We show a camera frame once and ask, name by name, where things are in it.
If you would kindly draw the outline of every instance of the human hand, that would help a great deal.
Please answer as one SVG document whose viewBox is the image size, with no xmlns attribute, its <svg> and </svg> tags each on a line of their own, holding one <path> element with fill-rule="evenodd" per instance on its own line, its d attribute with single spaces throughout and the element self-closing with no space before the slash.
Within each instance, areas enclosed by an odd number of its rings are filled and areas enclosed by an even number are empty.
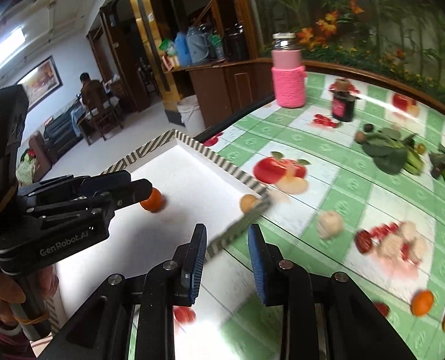
<svg viewBox="0 0 445 360">
<path fill-rule="evenodd" d="M 56 293 L 59 285 L 58 276 L 54 266 L 48 266 L 37 272 L 40 293 L 44 298 L 49 298 Z M 8 326 L 15 326 L 15 320 L 8 303 L 24 303 L 26 296 L 18 284 L 0 272 L 0 321 Z"/>
</svg>

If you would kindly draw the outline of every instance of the jar lid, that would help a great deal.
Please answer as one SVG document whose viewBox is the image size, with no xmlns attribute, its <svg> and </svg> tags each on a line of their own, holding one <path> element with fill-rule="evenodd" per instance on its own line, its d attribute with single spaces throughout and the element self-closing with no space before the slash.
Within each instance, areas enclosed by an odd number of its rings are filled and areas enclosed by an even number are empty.
<svg viewBox="0 0 445 360">
<path fill-rule="evenodd" d="M 273 39 L 294 39 L 295 33 L 292 32 L 278 32 L 272 36 Z"/>
<path fill-rule="evenodd" d="M 338 92 L 349 92 L 351 83 L 347 79 L 336 79 L 336 91 Z"/>
</svg>

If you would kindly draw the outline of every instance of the green checkered tablecloth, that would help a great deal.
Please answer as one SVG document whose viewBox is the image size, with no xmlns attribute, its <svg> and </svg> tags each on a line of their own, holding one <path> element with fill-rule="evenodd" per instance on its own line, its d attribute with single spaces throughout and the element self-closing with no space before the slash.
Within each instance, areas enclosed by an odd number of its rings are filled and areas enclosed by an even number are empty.
<svg viewBox="0 0 445 360">
<path fill-rule="evenodd" d="M 401 118 L 391 109 L 393 92 L 352 81 L 360 98 L 354 121 L 337 129 L 315 126 L 311 123 L 315 114 L 330 114 L 327 89 L 335 79 L 309 73 L 304 107 L 284 109 L 276 102 L 268 104 L 226 129 L 211 149 L 251 175 L 254 165 L 272 151 L 308 160 L 308 190 L 284 194 L 284 202 L 275 204 L 259 220 L 266 242 L 278 245 L 285 258 L 311 273 L 347 272 L 370 299 L 389 305 L 389 322 L 418 359 L 442 360 L 445 183 L 430 176 L 427 154 L 420 176 L 381 172 L 354 143 L 354 134 L 363 123 L 383 128 L 396 122 L 403 136 L 415 132 L 417 143 L 435 151 L 440 143 L 445 145 L 445 117 L 418 104 L 416 117 Z M 322 240 L 315 222 L 318 213 L 328 210 L 343 216 L 345 230 Z M 402 260 L 383 263 L 374 254 L 357 251 L 354 233 L 358 229 L 402 221 L 413 221 L 429 246 L 419 266 Z M 193 306 L 197 322 L 175 331 L 176 360 L 279 358 L 282 310 L 261 305 L 250 269 L 247 234 L 205 265 Z M 417 291 L 426 288 L 433 292 L 435 303 L 428 315 L 416 318 L 410 302 Z"/>
</svg>

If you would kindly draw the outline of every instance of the blue water jug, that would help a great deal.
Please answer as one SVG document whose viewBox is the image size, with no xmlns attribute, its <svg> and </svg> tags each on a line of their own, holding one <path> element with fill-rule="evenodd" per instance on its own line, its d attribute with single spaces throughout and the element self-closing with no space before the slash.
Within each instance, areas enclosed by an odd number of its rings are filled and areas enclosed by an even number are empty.
<svg viewBox="0 0 445 360">
<path fill-rule="evenodd" d="M 208 40 L 201 31 L 196 27 L 190 27 L 187 31 L 186 40 L 191 61 L 194 65 L 205 64 L 210 61 Z"/>
<path fill-rule="evenodd" d="M 191 61 L 190 50 L 187 47 L 186 36 L 182 32 L 178 32 L 174 40 L 176 52 L 178 53 L 179 64 L 183 67 L 189 66 Z"/>
</svg>

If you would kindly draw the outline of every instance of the pink bottle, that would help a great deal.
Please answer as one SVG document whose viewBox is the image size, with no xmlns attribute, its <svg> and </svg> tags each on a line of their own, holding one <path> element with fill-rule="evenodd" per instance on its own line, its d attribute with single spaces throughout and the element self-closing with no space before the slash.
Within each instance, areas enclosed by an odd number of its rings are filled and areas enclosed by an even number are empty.
<svg viewBox="0 0 445 360">
<path fill-rule="evenodd" d="M 272 79 L 274 95 L 281 107 L 302 107 L 306 100 L 304 78 L 306 69 L 301 65 L 301 50 L 293 33 L 277 33 L 272 50 Z"/>
</svg>

